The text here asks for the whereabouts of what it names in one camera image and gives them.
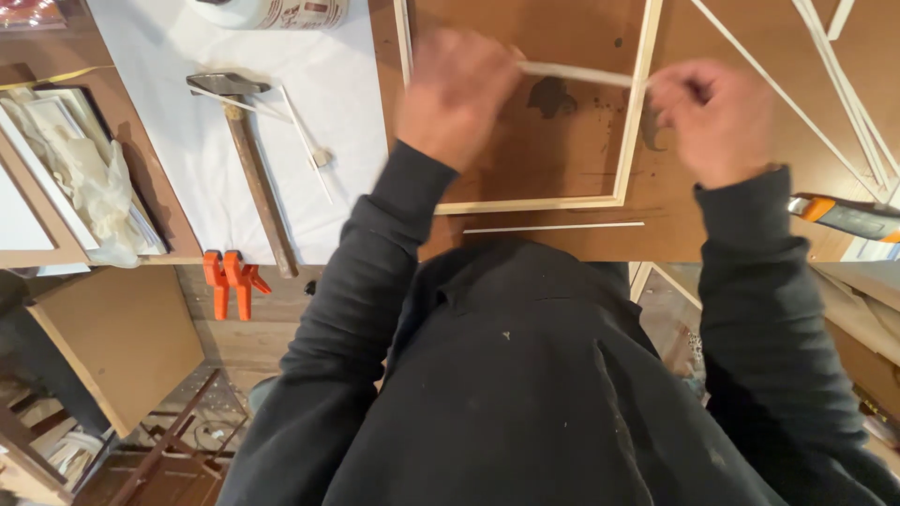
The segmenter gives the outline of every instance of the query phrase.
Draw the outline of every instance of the glue bottle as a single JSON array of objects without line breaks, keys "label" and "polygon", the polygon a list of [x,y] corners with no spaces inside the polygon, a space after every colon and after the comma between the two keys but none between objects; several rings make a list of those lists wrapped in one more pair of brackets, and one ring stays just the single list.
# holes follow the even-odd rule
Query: glue bottle
[{"label": "glue bottle", "polygon": [[349,0],[187,0],[213,24],[231,30],[328,30],[347,16]]}]

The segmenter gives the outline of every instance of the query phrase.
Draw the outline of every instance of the right hand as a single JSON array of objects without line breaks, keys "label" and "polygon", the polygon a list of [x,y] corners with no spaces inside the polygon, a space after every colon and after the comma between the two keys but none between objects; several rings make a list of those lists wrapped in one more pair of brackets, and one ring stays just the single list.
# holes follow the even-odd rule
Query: right hand
[{"label": "right hand", "polygon": [[764,81],[695,59],[660,70],[650,86],[659,125],[675,128],[681,161],[704,188],[736,185],[770,170],[774,94]]},{"label": "right hand", "polygon": [[475,32],[438,30],[418,41],[397,113],[397,138],[465,171],[522,79],[520,59],[517,50]]}]

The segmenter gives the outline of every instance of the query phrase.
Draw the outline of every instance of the white cloth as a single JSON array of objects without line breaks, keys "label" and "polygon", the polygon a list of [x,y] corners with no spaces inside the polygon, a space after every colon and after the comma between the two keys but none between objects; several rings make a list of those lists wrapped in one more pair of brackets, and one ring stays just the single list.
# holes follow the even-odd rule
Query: white cloth
[{"label": "white cloth", "polygon": [[[347,19],[330,32],[233,32],[187,1],[88,3],[201,248],[275,262],[221,105],[185,84],[192,74],[235,70],[283,84],[312,138],[335,155],[322,170],[335,199],[329,205],[294,127],[256,118],[297,258],[327,263],[356,198],[371,191],[387,157],[367,2],[351,0]],[[287,112],[277,89],[253,104]]]}]

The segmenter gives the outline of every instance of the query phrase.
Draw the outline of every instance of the wooden hammer handle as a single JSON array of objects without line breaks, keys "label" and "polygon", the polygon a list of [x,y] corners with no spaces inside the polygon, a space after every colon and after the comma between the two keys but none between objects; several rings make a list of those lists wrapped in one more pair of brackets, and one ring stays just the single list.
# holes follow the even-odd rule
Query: wooden hammer handle
[{"label": "wooden hammer handle", "polygon": [[[231,100],[238,101],[239,96],[229,96]],[[244,168],[244,176],[250,186],[250,194],[259,212],[259,219],[263,223],[265,236],[269,239],[269,246],[275,256],[275,263],[281,277],[291,279],[300,274],[297,268],[297,259],[293,254],[291,240],[288,238],[284,219],[278,209],[278,201],[275,200],[275,192],[269,175],[263,166],[259,156],[259,148],[253,136],[247,111],[231,104],[222,104],[225,109],[225,117],[231,129],[231,137],[234,138],[234,146],[238,149],[240,165]]]}]

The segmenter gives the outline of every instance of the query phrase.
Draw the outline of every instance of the person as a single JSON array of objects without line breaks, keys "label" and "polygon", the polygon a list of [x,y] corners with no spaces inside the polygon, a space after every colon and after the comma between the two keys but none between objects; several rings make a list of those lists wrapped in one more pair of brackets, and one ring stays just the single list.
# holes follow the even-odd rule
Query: person
[{"label": "person", "polygon": [[651,81],[708,233],[704,408],[663,366],[615,266],[523,240],[419,266],[521,55],[453,31],[417,51],[397,146],[344,226],[220,506],[900,504],[863,449],[808,243],[789,232],[765,85],[704,60]]}]

